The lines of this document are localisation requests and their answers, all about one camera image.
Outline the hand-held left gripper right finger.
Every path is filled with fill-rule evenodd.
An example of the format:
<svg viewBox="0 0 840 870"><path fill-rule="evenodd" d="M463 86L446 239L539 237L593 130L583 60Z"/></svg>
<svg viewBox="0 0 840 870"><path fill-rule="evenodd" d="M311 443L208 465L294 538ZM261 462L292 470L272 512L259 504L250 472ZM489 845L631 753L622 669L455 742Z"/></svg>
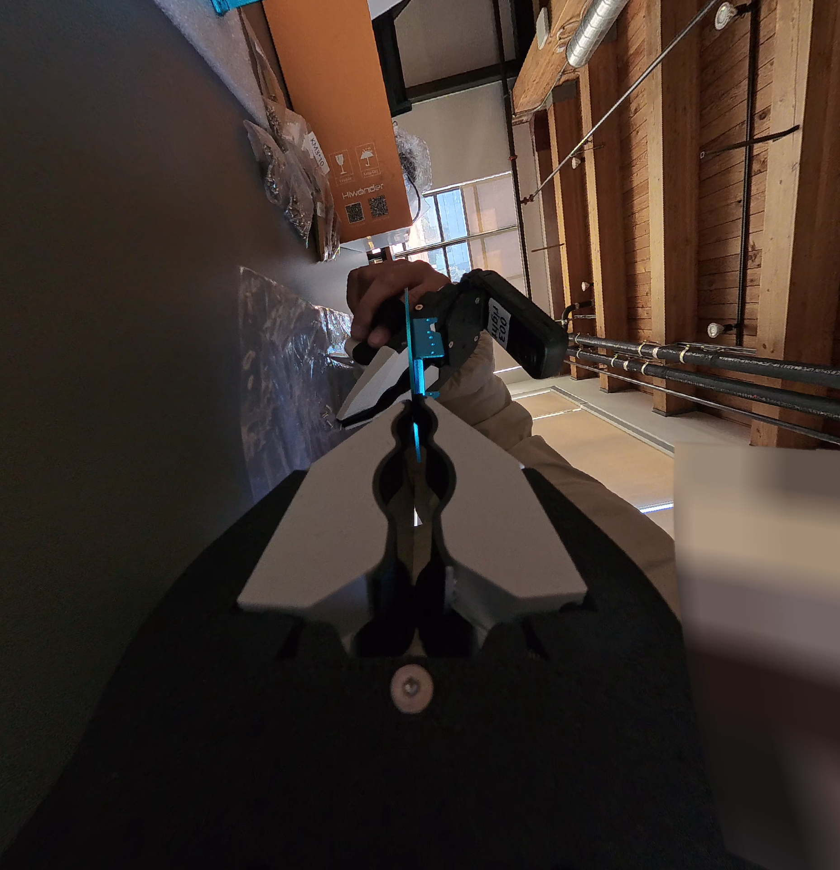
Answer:
<svg viewBox="0 0 840 870"><path fill-rule="evenodd" d="M503 623L584 603L587 586L545 507L562 496L433 399L420 400L436 496L420 572L424 643L482 643Z"/></svg>

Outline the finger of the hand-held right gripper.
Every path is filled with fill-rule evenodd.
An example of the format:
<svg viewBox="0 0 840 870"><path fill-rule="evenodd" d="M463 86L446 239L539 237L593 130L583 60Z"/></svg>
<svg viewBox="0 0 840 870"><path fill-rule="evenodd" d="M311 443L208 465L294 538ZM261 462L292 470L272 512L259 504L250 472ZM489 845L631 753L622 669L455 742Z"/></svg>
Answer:
<svg viewBox="0 0 840 870"><path fill-rule="evenodd" d="M394 403L410 399L409 354L384 345L377 350L337 414L342 429L364 425Z"/></svg>
<svg viewBox="0 0 840 870"><path fill-rule="evenodd" d="M461 389L462 369L459 365L445 364L442 359L425 360L425 398L444 400L456 397Z"/></svg>

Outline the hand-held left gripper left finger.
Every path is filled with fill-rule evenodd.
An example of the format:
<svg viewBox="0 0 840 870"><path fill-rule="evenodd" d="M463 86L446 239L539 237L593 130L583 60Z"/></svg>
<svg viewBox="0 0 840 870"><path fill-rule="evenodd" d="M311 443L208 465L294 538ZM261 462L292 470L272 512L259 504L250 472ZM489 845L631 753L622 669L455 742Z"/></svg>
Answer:
<svg viewBox="0 0 840 870"><path fill-rule="evenodd" d="M237 604L333 625L341 637L371 620L371 578L382 563L388 519L375 474L396 450L396 403L307 471Z"/></svg>

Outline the blue round metal plate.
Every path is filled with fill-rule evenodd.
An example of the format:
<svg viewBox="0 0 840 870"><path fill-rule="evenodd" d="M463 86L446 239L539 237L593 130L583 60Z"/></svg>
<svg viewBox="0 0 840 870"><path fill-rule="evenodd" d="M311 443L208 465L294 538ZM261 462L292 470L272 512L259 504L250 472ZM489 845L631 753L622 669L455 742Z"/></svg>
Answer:
<svg viewBox="0 0 840 870"><path fill-rule="evenodd" d="M410 294L408 290L404 291L404 310L405 310L405 332L408 354L408 375L410 384L411 397L411 435L413 438L415 463L417 466L422 464L422 448L420 440L420 432L416 418L416 400L425 395L425 378L423 361L415 360L413 347L413 328L410 314Z"/></svg>

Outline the person's right hand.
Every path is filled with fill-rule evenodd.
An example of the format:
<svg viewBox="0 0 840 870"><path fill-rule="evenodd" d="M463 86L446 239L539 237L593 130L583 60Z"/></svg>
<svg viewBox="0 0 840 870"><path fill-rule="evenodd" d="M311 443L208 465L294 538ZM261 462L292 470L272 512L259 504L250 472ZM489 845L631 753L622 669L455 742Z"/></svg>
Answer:
<svg viewBox="0 0 840 870"><path fill-rule="evenodd" d="M449 278L424 261L403 258L387 260L352 270L347 277L346 299L352 314L350 337L378 349L392 337L393 326L379 310L389 299L404 306L408 297L412 305L425 294L439 291Z"/></svg>

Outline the clear plastic bag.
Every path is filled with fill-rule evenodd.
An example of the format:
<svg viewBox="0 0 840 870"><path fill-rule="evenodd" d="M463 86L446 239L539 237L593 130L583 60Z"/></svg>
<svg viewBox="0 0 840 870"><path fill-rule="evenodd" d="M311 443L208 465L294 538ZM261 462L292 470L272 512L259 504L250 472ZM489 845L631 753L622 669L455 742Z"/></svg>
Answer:
<svg viewBox="0 0 840 870"><path fill-rule="evenodd" d="M349 316L240 268L240 426L255 502L350 436L336 414L361 368L344 350Z"/></svg>

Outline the grid pane window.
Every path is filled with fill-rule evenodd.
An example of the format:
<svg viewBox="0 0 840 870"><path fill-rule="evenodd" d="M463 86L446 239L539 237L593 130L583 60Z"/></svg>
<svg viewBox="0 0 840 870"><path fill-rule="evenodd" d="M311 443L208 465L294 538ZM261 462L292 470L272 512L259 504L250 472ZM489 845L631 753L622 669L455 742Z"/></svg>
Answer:
<svg viewBox="0 0 840 870"><path fill-rule="evenodd" d="M425 197L408 250L457 281L474 269L522 270L512 176L480 179Z"/></svg>

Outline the black insulated pipe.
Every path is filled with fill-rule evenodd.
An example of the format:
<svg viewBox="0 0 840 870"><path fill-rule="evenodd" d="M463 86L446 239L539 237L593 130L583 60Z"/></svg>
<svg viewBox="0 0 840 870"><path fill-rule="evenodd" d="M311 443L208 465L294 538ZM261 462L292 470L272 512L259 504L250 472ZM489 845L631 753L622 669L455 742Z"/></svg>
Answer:
<svg viewBox="0 0 840 870"><path fill-rule="evenodd" d="M678 384L707 389L744 400L758 401L769 406L798 411L840 422L840 399L784 390L773 386L763 386L743 381L742 379L686 372L642 358L619 355L610 357L603 354L590 353L586 350L568 351L567 355L575 364L585 362L605 365L611 371L620 370L622 372L639 373L648 377L662 378Z"/></svg>
<svg viewBox="0 0 840 870"><path fill-rule="evenodd" d="M574 351L606 350L621 357L647 362L665 361L678 364L703 365L714 369L740 372L762 377L827 387L840 390L840 368L824 364L808 364L774 358L734 353L732 349L709 350L702 344L653 342L632 343L586 334L570 334L569 347Z"/></svg>

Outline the bubble wrap bag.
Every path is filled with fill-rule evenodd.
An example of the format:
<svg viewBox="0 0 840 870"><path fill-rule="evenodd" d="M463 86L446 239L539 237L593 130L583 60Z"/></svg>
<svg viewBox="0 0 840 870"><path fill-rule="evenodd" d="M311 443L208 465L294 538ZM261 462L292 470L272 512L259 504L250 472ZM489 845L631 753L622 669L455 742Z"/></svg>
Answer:
<svg viewBox="0 0 840 870"><path fill-rule="evenodd" d="M432 188L430 151L423 139L405 131L395 119L392 124L408 203L416 220L422 209L422 196Z"/></svg>

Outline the pile of small hardware bags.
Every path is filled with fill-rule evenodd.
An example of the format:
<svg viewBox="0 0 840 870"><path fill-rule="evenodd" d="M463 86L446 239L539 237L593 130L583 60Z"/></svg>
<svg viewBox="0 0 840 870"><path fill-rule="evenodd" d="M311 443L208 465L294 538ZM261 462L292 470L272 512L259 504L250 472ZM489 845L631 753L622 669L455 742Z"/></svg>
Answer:
<svg viewBox="0 0 840 870"><path fill-rule="evenodd" d="M320 261L340 250L340 219L328 182L328 164L306 121L283 104L263 98L269 127L245 122L262 170L266 197L284 212L304 244L314 236Z"/></svg>

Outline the orange cardboard box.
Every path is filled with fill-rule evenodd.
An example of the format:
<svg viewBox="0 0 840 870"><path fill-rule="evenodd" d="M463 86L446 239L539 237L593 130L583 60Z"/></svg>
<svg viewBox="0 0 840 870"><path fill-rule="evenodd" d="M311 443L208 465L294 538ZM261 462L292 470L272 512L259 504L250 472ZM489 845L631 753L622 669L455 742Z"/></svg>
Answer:
<svg viewBox="0 0 840 870"><path fill-rule="evenodd" d="M412 218L369 6L264 1L294 111L317 136L342 240L405 230Z"/></svg>

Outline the white foam sheet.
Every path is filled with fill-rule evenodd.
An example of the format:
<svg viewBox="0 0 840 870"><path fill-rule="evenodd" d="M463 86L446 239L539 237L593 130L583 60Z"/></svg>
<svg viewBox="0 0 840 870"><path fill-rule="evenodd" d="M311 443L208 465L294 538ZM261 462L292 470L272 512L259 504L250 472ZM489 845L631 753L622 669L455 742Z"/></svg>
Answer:
<svg viewBox="0 0 840 870"><path fill-rule="evenodd" d="M209 1L155 1L245 110L262 125L264 108L239 10L219 16Z"/></svg>

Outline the silver ventilation duct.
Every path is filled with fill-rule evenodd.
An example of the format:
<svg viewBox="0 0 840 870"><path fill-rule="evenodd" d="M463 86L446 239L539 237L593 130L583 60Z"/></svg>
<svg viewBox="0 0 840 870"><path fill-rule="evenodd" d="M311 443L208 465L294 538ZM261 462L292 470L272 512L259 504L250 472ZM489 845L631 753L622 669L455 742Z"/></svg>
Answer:
<svg viewBox="0 0 840 870"><path fill-rule="evenodd" d="M628 1L593 1L566 46L568 65L579 69L606 38Z"/></svg>

